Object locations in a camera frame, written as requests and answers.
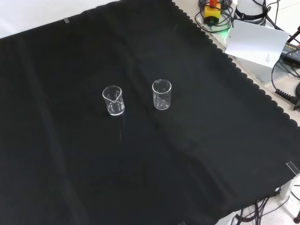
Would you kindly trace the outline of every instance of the wire bundle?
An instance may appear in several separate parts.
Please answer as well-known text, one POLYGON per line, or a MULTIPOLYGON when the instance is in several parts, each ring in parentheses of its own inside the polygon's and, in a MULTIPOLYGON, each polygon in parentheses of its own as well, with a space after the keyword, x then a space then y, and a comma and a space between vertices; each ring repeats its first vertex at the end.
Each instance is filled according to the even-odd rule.
POLYGON ((265 206, 266 206, 266 204, 267 204, 267 202, 268 202, 269 199, 270 198, 263 199, 263 201, 262 201, 262 203, 261 203, 260 206, 258 206, 258 203, 254 203, 255 210, 253 212, 249 213, 248 215, 244 216, 244 217, 243 217, 243 211, 244 210, 242 209, 240 215, 237 214, 237 215, 235 215, 234 218, 232 218, 231 225, 233 225, 233 221, 234 221, 235 218, 238 220, 238 222, 237 222, 236 225, 240 225, 241 222, 246 222, 247 223, 247 222, 251 222, 253 220, 255 220, 255 225, 261 225, 262 217, 263 216, 265 216, 265 215, 267 215, 269 213, 272 213, 272 212, 278 210, 281 206, 283 206, 284 204, 287 203, 287 201, 290 199, 290 197, 288 197, 288 199, 284 203, 282 203, 281 205, 279 205, 276 209, 274 209, 274 210, 272 210, 272 211, 267 212, 267 213, 264 214, 263 211, 264 211, 264 208, 265 208, 265 206))
POLYGON ((231 23, 233 21, 233 17, 232 17, 233 8, 231 7, 232 2, 233 2, 232 0, 218 1, 218 3, 221 4, 221 8, 219 9, 217 7, 214 7, 214 6, 210 6, 209 3, 207 2, 207 0, 199 0, 198 5, 199 5, 199 8, 200 8, 200 12, 195 15, 195 21, 196 21, 197 25, 201 29, 203 29, 204 31, 209 32, 209 33, 219 33, 219 32, 229 30, 230 26, 231 26, 231 23), (225 19, 220 21, 220 22, 210 22, 207 19, 205 19, 204 15, 203 15, 203 11, 204 11, 206 6, 208 6, 210 8, 215 8, 217 10, 220 10, 221 14, 225 16, 225 19), (226 28, 225 29, 220 29, 220 30, 208 30, 208 29, 206 29, 202 24, 200 24, 197 21, 197 16, 199 14, 203 18, 203 21, 208 24, 208 27, 211 28, 212 26, 215 26, 215 27, 224 27, 224 26, 226 26, 226 28))

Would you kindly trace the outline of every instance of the cable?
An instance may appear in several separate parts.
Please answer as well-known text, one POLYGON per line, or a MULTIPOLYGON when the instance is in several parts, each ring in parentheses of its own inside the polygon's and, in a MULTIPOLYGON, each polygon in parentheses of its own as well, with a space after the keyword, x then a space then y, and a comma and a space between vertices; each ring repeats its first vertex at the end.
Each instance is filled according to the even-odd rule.
POLYGON ((290 197, 288 197, 287 200, 284 203, 282 203, 281 205, 279 205, 276 209, 263 214, 262 217, 265 216, 265 215, 267 215, 267 214, 269 214, 269 213, 271 213, 271 212, 274 212, 274 211, 278 210, 281 206, 283 206, 284 204, 286 204, 289 199, 290 199, 290 197))
MULTIPOLYGON (((273 67, 273 69, 272 69, 272 72, 271 72, 271 82, 272 82, 272 85, 273 85, 273 87, 274 87, 274 89, 275 89, 275 93, 278 94, 279 96, 281 96, 282 98, 284 98, 284 99, 290 101, 291 103, 293 103, 293 104, 295 105, 294 108, 293 108, 293 110, 296 110, 296 109, 298 109, 298 108, 300 109, 300 82, 299 82, 299 84, 297 85, 296 90, 295 90, 296 96, 291 96, 291 95, 289 95, 289 94, 283 92, 282 90, 278 89, 278 88, 275 86, 274 81, 273 81, 273 72, 274 72, 275 66, 276 66, 278 63, 280 63, 280 62, 279 62, 280 60, 282 60, 286 55, 291 54, 291 53, 295 53, 295 52, 297 52, 297 51, 299 51, 299 50, 293 50, 293 51, 290 51, 290 52, 284 54, 283 56, 281 56, 281 57, 277 60, 277 62, 275 63, 275 65, 274 65, 274 67, 273 67)), ((280 63, 280 64, 281 64, 281 66, 284 67, 284 69, 285 69, 287 72, 289 72, 289 73, 292 74, 293 76, 295 76, 295 77, 297 77, 297 78, 300 77, 299 74, 298 74, 297 72, 296 72, 296 75, 295 75, 295 74, 291 73, 291 72, 290 72, 290 71, 289 71, 282 63, 280 63)))
POLYGON ((199 5, 199 8, 200 8, 200 12, 195 15, 195 22, 197 23, 197 25, 202 30, 204 30, 204 31, 206 31, 208 33, 220 33, 220 32, 229 30, 230 26, 231 26, 230 23, 232 23, 232 21, 233 21, 233 17, 232 17, 233 8, 231 7, 232 2, 233 2, 232 0, 218 1, 218 3, 221 4, 221 8, 218 8, 218 7, 210 6, 209 3, 207 2, 207 0, 199 0, 198 1, 198 5, 199 5), (202 13, 204 11, 205 7, 210 7, 210 8, 214 8, 214 9, 217 9, 217 10, 221 11, 221 14, 225 15, 225 19, 222 20, 222 21, 220 21, 220 22, 211 22, 211 21, 208 21, 206 18, 204 18, 204 15, 202 13), (208 24, 207 26, 210 29, 213 26, 215 26, 215 27, 224 27, 224 26, 227 26, 227 27, 225 29, 220 29, 220 30, 208 30, 206 27, 204 27, 202 24, 200 24, 198 22, 197 16, 199 14, 201 15, 203 21, 208 24))
POLYGON ((291 191, 291 194, 300 201, 300 199, 291 191))
POLYGON ((276 22, 277 22, 278 8, 279 8, 279 1, 277 1, 277 9, 276 9, 275 24, 276 24, 276 22))
POLYGON ((300 199, 291 191, 291 194, 300 201, 300 199))
MULTIPOLYGON (((275 3, 279 4, 280 0, 278 0, 278 1, 276 1, 276 2, 273 2, 273 3, 269 4, 268 6, 266 6, 266 0, 263 1, 263 4, 259 4, 259 3, 258 3, 257 1, 255 1, 255 0, 252 0, 252 1, 253 1, 255 4, 257 4, 257 5, 259 5, 259 6, 262 7, 262 11, 263 11, 263 12, 266 12, 265 19, 268 20, 268 21, 272 24, 272 26, 273 26, 275 29, 284 31, 283 29, 281 29, 280 27, 278 27, 278 26, 276 25, 276 23, 273 22, 273 21, 271 20, 271 18, 268 16, 268 12, 269 12, 269 10, 270 10, 269 6, 272 5, 272 4, 275 4, 275 3)), ((291 39, 295 40, 296 42, 298 42, 298 43, 300 44, 300 41, 298 41, 298 40, 297 40, 296 38, 294 38, 292 35, 289 35, 289 36, 290 36, 291 39)))
POLYGON ((267 200, 266 200, 266 202, 264 203, 264 205, 263 205, 263 207, 262 207, 262 213, 261 213, 261 215, 259 216, 259 222, 258 222, 258 225, 261 225, 261 222, 262 222, 262 217, 263 217, 263 210, 264 210, 264 207, 266 206, 266 204, 267 204, 267 201, 269 200, 270 198, 268 198, 267 200))
POLYGON ((294 77, 300 78, 300 76, 299 76, 298 73, 294 70, 294 68, 292 68, 292 66, 291 66, 291 68, 292 68, 292 70, 293 70, 294 72, 296 72, 296 74, 293 74, 290 70, 288 70, 288 69, 285 67, 285 65, 282 64, 282 62, 279 61, 278 63, 286 70, 286 72, 288 72, 289 74, 293 75, 294 77))

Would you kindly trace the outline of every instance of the electrical cord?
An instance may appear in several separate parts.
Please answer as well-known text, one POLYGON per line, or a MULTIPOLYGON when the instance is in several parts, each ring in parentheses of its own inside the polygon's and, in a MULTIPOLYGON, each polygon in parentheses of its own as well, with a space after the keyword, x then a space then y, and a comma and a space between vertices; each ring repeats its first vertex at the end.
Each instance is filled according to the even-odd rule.
POLYGON ((220 33, 226 30, 230 29, 231 23, 233 22, 233 17, 232 17, 232 13, 233 13, 233 8, 231 7, 232 4, 232 0, 223 0, 223 1, 218 1, 218 3, 221 4, 221 8, 218 7, 214 7, 214 6, 210 6, 209 3, 207 2, 207 0, 199 0, 198 1, 198 5, 200 8, 200 12, 197 13, 195 15, 195 22, 197 23, 197 25, 204 31, 208 32, 208 33, 220 33), (220 21, 220 22, 211 22, 208 21, 206 18, 204 18, 203 15, 203 11, 205 9, 205 7, 210 7, 210 8, 214 8, 217 9, 219 11, 221 11, 222 15, 225 15, 225 19, 220 21), (204 22, 206 22, 208 25, 208 27, 211 29, 212 26, 215 27, 224 27, 227 26, 225 29, 220 29, 220 30, 208 30, 206 27, 204 27, 202 24, 200 24, 197 20, 197 16, 201 15, 202 19, 204 22))
POLYGON ((262 202, 262 204, 259 207, 257 206, 257 203, 255 203, 255 211, 251 212, 247 216, 242 217, 242 213, 241 213, 241 215, 236 215, 235 217, 233 217, 232 221, 231 221, 231 225, 233 224, 234 218, 237 219, 237 216, 240 218, 241 222, 250 222, 250 221, 247 221, 247 220, 244 221, 243 219, 247 218, 249 215, 251 215, 253 213, 255 213, 255 225, 261 225, 262 217, 263 216, 268 215, 269 213, 272 213, 272 212, 278 210, 281 206, 283 206, 284 204, 286 204, 288 202, 288 200, 290 199, 290 197, 288 197, 287 200, 284 203, 282 203, 281 205, 279 205, 276 209, 274 209, 274 210, 272 210, 272 211, 267 212, 267 213, 264 214, 263 210, 264 210, 264 208, 265 208, 265 206, 266 206, 266 204, 267 204, 267 202, 268 202, 269 199, 270 198, 264 199, 263 202, 262 202))
POLYGON ((279 8, 279 1, 277 1, 277 9, 276 9, 275 24, 276 24, 276 22, 277 22, 278 8, 279 8))
POLYGON ((267 214, 269 214, 269 213, 272 213, 272 212, 278 210, 281 206, 283 206, 284 204, 286 204, 287 201, 288 201, 289 199, 290 199, 290 197, 288 197, 287 200, 286 200, 284 203, 282 203, 281 205, 279 205, 276 209, 274 209, 274 210, 272 210, 272 211, 270 211, 270 212, 267 212, 267 213, 263 214, 262 217, 265 216, 265 215, 267 215, 267 214))
MULTIPOLYGON (((295 90, 295 95, 296 95, 296 96, 291 96, 291 95, 289 95, 289 94, 283 92, 282 90, 278 89, 278 88, 275 86, 274 81, 273 81, 273 72, 274 72, 275 66, 279 63, 280 60, 282 60, 286 55, 291 54, 291 53, 295 53, 295 52, 297 52, 297 51, 299 51, 299 50, 293 50, 293 51, 290 51, 290 52, 284 54, 283 56, 281 56, 281 57, 277 60, 277 62, 275 63, 275 65, 274 65, 274 67, 273 67, 273 69, 272 69, 272 72, 271 72, 271 82, 272 82, 272 85, 273 85, 273 87, 274 87, 274 89, 275 89, 275 93, 278 94, 279 96, 281 96, 282 98, 284 98, 284 99, 290 101, 291 103, 293 103, 293 104, 295 105, 294 108, 293 108, 293 110, 296 110, 296 109, 298 109, 298 108, 300 109, 300 82, 299 82, 299 84, 297 85, 296 90, 295 90)), ((291 72, 290 72, 283 64, 281 64, 281 66, 283 66, 284 69, 287 70, 287 72, 289 72, 289 73, 292 74, 293 76, 295 76, 295 77, 297 77, 297 78, 300 78, 300 77, 299 77, 299 74, 298 74, 297 72, 296 72, 296 74, 293 74, 293 73, 291 73, 291 72)))
POLYGON ((299 201, 300 201, 300 199, 291 191, 291 194, 296 198, 296 199, 298 199, 299 201))
MULTIPOLYGON (((275 29, 284 31, 283 29, 281 29, 280 27, 278 27, 278 26, 276 25, 276 23, 273 22, 273 21, 271 20, 271 18, 268 16, 268 12, 270 11, 270 8, 269 8, 270 5, 275 4, 275 3, 279 3, 280 0, 278 0, 278 1, 276 1, 276 2, 273 2, 273 3, 269 4, 268 6, 266 6, 266 0, 263 1, 263 4, 260 4, 260 3, 258 3, 258 2, 255 1, 255 0, 252 0, 252 1, 253 1, 255 4, 257 4, 257 5, 259 5, 259 6, 262 7, 262 11, 263 11, 263 12, 266 12, 266 16, 265 16, 266 20, 268 20, 268 21, 272 24, 272 26, 273 26, 275 29)), ((295 39, 292 35, 289 35, 289 36, 290 36, 291 39, 295 40, 296 42, 298 42, 298 43, 300 44, 300 42, 299 42, 297 39, 295 39)))
POLYGON ((300 199, 291 191, 291 194, 300 201, 300 199))

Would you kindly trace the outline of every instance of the white surface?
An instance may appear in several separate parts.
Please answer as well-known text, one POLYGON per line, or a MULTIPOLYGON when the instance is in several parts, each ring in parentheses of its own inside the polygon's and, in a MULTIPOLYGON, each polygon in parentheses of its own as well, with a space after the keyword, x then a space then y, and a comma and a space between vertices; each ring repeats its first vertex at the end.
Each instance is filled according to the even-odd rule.
POLYGON ((0 38, 62 20, 115 0, 0 0, 0 38))
MULTIPOLYGON (((263 3, 263 0, 257 0, 259 4, 263 3)), ((257 5, 252 0, 240 0, 238 1, 237 9, 246 15, 258 15, 263 13, 262 7, 257 5)))
MULTIPOLYGON (((285 0, 281 0, 279 2, 279 7, 281 7, 282 1, 285 0)), ((300 26, 300 0, 294 0, 294 3, 295 4, 289 7, 281 8, 278 11, 277 15, 277 26, 290 33, 291 35, 294 34, 297 31, 297 28, 300 26)), ((273 21, 275 21, 276 17, 276 7, 276 4, 272 5, 272 10, 271 12, 269 12, 269 17, 273 21)), ((291 43, 294 45, 298 45, 296 41, 292 41, 291 43)))
POLYGON ((226 40, 226 53, 273 68, 289 34, 239 20, 233 25, 226 40))

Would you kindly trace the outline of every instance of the black cable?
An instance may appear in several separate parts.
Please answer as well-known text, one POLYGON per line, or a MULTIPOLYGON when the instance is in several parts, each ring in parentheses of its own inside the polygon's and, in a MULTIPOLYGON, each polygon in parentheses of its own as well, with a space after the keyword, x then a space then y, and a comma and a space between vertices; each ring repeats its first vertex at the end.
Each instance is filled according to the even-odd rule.
POLYGON ((276 9, 275 24, 276 24, 276 22, 277 22, 278 8, 279 8, 279 1, 277 1, 277 9, 276 9))
POLYGON ((231 224, 230 224, 230 225, 233 225, 233 221, 234 221, 234 217, 232 218, 232 221, 231 221, 231 224))
MULTIPOLYGON (((272 24, 272 26, 277 29, 277 30, 281 30, 281 31, 284 31, 283 29, 281 29, 280 27, 278 27, 272 20, 271 18, 266 15, 266 19, 272 24)), ((295 40, 296 42, 298 42, 300 44, 300 41, 298 41, 296 38, 294 38, 292 35, 289 35, 291 39, 295 40)))
POLYGON ((279 205, 276 209, 263 214, 262 217, 265 216, 265 215, 267 215, 267 214, 269 214, 269 213, 271 213, 271 212, 274 212, 274 211, 278 210, 281 206, 283 206, 284 204, 286 204, 289 199, 290 199, 290 197, 288 197, 287 200, 284 203, 282 203, 281 205, 279 205))
POLYGON ((244 213, 244 209, 242 209, 242 210, 240 211, 240 219, 238 220, 238 222, 237 222, 236 225, 240 225, 240 224, 241 224, 241 222, 242 222, 242 217, 243 217, 243 213, 244 213))
POLYGON ((291 194, 300 201, 300 199, 291 191, 291 194))
MULTIPOLYGON (((266 0, 263 1, 263 4, 259 4, 259 3, 258 3, 257 1, 255 1, 255 0, 252 0, 252 1, 253 1, 255 4, 261 6, 263 12, 268 12, 269 9, 270 9, 270 8, 269 8, 270 5, 275 4, 275 3, 278 4, 278 3, 280 2, 280 0, 278 0, 278 1, 273 2, 273 3, 269 4, 268 6, 266 6, 266 0)), ((273 21, 271 20, 271 18, 268 16, 268 14, 266 14, 265 19, 268 20, 268 21, 272 24, 272 26, 273 26, 275 29, 284 31, 283 29, 281 29, 280 27, 278 27, 278 26, 276 25, 275 22, 273 22, 273 21)), ((294 38, 292 35, 289 35, 289 36, 290 36, 291 39, 295 40, 296 42, 298 42, 298 43, 300 44, 300 41, 298 41, 298 40, 297 40, 296 38, 294 38)))
POLYGON ((293 67, 293 65, 291 65, 291 68, 292 68, 292 70, 294 71, 294 73, 295 73, 298 77, 300 77, 300 75, 297 73, 297 71, 295 70, 295 68, 293 67))
POLYGON ((287 56, 288 54, 291 54, 291 53, 295 53, 295 52, 297 52, 297 51, 299 51, 299 50, 293 50, 293 51, 290 51, 290 52, 288 52, 288 53, 282 55, 282 56, 277 60, 277 62, 275 63, 275 65, 273 66, 273 69, 272 69, 272 72, 271 72, 271 81, 272 81, 272 84, 273 84, 273 87, 275 88, 275 90, 278 90, 278 88, 275 86, 274 81, 273 81, 273 72, 274 72, 275 66, 276 66, 277 63, 278 63, 280 60, 282 60, 285 56, 287 56))
POLYGON ((296 72, 296 74, 293 74, 290 70, 288 70, 285 65, 282 62, 278 62, 285 70, 286 72, 288 72, 289 74, 293 75, 294 77, 300 78, 300 76, 298 76, 298 73, 296 72))
POLYGON ((268 198, 267 200, 266 200, 266 202, 264 203, 264 205, 263 205, 263 207, 262 207, 262 213, 261 213, 261 215, 259 215, 259 219, 258 219, 258 225, 261 225, 261 222, 262 222, 262 217, 263 217, 263 210, 264 210, 264 207, 266 206, 266 204, 267 204, 267 202, 268 202, 268 200, 269 200, 270 198, 268 198))
POLYGON ((300 199, 292 191, 291 191, 291 194, 300 201, 300 199))
POLYGON ((221 8, 217 8, 217 7, 214 7, 214 6, 210 6, 209 3, 207 2, 207 0, 199 0, 198 1, 198 5, 200 7, 200 12, 195 15, 195 22, 197 23, 197 25, 202 30, 204 30, 204 31, 206 31, 208 33, 220 33, 220 32, 229 30, 230 26, 231 26, 231 23, 233 21, 233 17, 232 17, 233 8, 231 7, 232 2, 233 2, 232 0, 218 1, 218 3, 221 4, 221 8), (225 15, 225 19, 222 20, 222 21, 220 21, 220 22, 211 22, 211 21, 208 21, 206 18, 204 18, 204 15, 202 13, 204 11, 205 7, 215 8, 215 9, 221 11, 221 14, 225 15), (197 21, 197 16, 199 14, 201 15, 203 21, 206 22, 208 24, 207 26, 210 27, 210 28, 213 27, 213 26, 215 26, 215 27, 224 27, 224 26, 227 26, 227 27, 225 29, 220 29, 220 30, 208 30, 206 27, 204 27, 202 24, 200 24, 197 21))

